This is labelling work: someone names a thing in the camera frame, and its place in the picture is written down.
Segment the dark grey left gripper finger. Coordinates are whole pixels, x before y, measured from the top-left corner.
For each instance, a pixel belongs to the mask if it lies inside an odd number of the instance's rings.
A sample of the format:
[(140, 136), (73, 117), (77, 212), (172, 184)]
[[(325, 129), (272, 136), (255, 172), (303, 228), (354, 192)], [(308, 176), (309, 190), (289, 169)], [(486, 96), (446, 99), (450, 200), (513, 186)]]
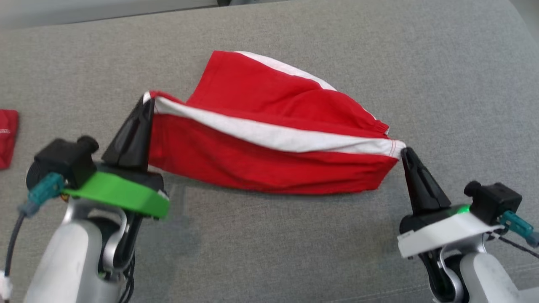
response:
[(127, 119), (125, 119), (123, 125), (117, 131), (116, 135), (114, 136), (113, 140), (110, 142), (108, 148), (106, 149), (106, 151), (104, 152), (102, 156), (102, 161), (106, 165), (109, 165), (112, 167), (121, 167), (124, 169), (130, 169), (129, 167), (126, 166), (126, 147), (127, 147), (127, 140), (128, 140), (129, 132), (130, 132)]
[(155, 101), (140, 101), (129, 115), (129, 137), (126, 147), (126, 166), (146, 171), (152, 135)]

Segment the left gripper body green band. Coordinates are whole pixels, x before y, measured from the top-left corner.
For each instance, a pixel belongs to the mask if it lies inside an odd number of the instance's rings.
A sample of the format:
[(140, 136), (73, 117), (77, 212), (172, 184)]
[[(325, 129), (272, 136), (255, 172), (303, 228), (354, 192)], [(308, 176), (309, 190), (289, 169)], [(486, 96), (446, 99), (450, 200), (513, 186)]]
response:
[(156, 219), (166, 217), (170, 209), (161, 174), (120, 169), (102, 163), (80, 188), (66, 187), (63, 193)]

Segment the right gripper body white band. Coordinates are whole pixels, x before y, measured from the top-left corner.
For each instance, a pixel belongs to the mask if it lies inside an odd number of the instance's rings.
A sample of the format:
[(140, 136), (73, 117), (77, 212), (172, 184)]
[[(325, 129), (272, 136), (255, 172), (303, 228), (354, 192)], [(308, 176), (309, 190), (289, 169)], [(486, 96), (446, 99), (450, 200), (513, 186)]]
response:
[(484, 223), (471, 213), (470, 205), (454, 205), (428, 214), (406, 215), (399, 224), (398, 249), (403, 258), (409, 258), (503, 228)]

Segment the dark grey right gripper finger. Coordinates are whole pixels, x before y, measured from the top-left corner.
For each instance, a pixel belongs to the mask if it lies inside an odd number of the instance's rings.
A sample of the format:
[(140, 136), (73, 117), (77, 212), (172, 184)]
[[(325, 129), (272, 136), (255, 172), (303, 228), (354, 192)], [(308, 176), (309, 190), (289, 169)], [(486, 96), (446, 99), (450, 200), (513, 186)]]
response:
[(425, 213), (425, 186), (422, 177), (425, 165), (411, 147), (402, 149), (400, 155), (402, 158), (412, 211), (414, 214)]
[(423, 170), (422, 177), (425, 186), (424, 205), (426, 207), (426, 212), (434, 212), (449, 208), (451, 206), (450, 200), (426, 166)]

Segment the red shorts with white stripe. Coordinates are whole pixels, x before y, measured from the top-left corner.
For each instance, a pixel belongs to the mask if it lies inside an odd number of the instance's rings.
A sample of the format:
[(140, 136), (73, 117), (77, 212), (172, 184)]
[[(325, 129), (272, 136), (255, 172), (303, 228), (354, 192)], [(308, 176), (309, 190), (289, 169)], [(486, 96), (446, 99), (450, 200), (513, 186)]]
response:
[(277, 59), (216, 50), (187, 101), (149, 90), (149, 163), (172, 174), (277, 194), (372, 191), (404, 142), (327, 81)]

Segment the red jersey with white sleeves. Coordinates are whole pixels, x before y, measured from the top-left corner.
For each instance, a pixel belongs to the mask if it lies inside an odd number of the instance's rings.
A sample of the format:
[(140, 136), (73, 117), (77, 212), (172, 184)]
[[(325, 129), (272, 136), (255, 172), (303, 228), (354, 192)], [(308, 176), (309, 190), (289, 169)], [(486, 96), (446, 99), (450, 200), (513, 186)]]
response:
[(11, 165), (18, 128), (19, 112), (0, 109), (0, 170)]

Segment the grey fabric sofa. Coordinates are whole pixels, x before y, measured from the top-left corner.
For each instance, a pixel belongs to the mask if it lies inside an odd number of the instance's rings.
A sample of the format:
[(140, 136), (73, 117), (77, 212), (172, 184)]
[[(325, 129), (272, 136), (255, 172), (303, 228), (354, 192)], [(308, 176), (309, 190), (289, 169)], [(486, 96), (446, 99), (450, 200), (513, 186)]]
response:
[[(0, 31), (0, 109), (20, 115), (0, 171), (0, 268), (33, 155), (104, 150), (147, 90), (186, 100), (214, 50), (327, 81), (416, 150), (455, 205), (469, 181), (523, 196), (539, 229), (539, 46), (510, 0), (292, 0)], [(402, 165), (376, 191), (283, 196), (164, 174), (171, 210), (137, 238), (131, 303), (431, 303), (397, 236)]]

